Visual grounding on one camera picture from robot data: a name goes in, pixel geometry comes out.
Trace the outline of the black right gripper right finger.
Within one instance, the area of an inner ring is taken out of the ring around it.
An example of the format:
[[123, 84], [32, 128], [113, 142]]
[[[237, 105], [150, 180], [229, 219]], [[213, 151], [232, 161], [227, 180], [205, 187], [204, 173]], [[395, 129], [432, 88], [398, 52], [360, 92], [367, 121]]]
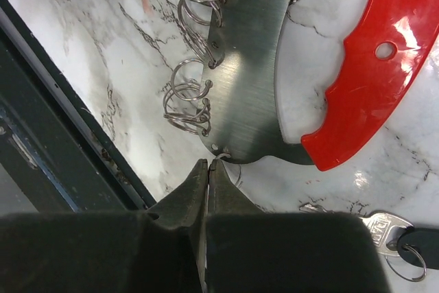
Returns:
[[206, 215], [206, 291], [231, 292], [238, 284], [238, 270], [246, 257], [246, 232], [241, 228], [262, 211], [231, 181], [223, 162], [209, 167]]

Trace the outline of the steel key organizer red handle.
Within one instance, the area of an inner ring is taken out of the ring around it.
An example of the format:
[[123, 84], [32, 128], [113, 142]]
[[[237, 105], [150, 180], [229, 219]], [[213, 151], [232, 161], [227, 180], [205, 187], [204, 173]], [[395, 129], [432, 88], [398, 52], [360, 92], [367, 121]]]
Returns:
[[344, 39], [322, 125], [291, 144], [278, 120], [275, 72], [283, 21], [295, 1], [179, 0], [178, 22], [203, 72], [200, 82], [170, 78], [166, 120], [234, 164], [274, 156], [327, 171], [358, 153], [424, 65], [438, 37], [438, 0], [368, 0]]

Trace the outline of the black key tag with keys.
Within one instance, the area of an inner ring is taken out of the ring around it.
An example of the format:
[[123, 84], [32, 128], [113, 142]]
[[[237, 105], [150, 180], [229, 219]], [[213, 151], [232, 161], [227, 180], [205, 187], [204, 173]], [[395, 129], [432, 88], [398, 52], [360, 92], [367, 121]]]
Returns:
[[352, 216], [370, 233], [393, 290], [398, 285], [438, 289], [438, 222], [413, 222], [383, 209]]

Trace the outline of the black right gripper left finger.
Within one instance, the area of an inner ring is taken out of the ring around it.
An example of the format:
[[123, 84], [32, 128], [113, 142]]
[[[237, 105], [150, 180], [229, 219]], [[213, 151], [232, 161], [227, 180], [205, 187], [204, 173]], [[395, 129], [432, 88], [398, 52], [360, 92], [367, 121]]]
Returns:
[[208, 161], [198, 160], [188, 177], [147, 214], [154, 232], [153, 269], [164, 292], [203, 292]]

